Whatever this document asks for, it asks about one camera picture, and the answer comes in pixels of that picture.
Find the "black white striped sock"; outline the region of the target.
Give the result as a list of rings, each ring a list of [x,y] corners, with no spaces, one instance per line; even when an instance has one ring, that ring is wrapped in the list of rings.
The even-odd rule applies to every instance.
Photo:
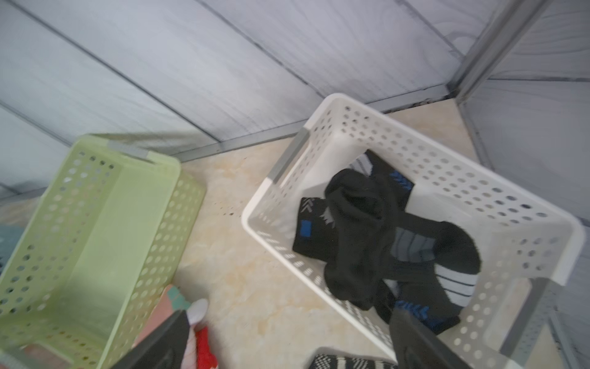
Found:
[[[339,355],[316,355],[309,369],[398,369],[396,364],[388,361],[366,358],[350,358]]]

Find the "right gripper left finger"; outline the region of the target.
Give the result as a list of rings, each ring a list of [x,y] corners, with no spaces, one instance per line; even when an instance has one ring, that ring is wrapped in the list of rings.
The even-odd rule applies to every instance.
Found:
[[[181,368],[189,328],[186,311],[176,311],[113,365],[112,369]]]

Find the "black sock with label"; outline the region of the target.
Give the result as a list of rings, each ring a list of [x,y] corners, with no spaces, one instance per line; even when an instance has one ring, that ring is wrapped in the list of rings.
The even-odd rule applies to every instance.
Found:
[[[407,207],[414,183],[375,152],[366,150],[347,167],[369,178],[386,176],[396,194],[399,207]],[[325,199],[301,199],[293,251],[323,262],[336,261],[338,230]]]

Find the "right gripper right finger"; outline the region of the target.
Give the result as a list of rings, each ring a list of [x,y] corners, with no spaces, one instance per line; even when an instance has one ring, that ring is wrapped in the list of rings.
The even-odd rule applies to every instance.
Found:
[[[470,369],[464,360],[408,311],[392,311],[390,336],[398,368]]]

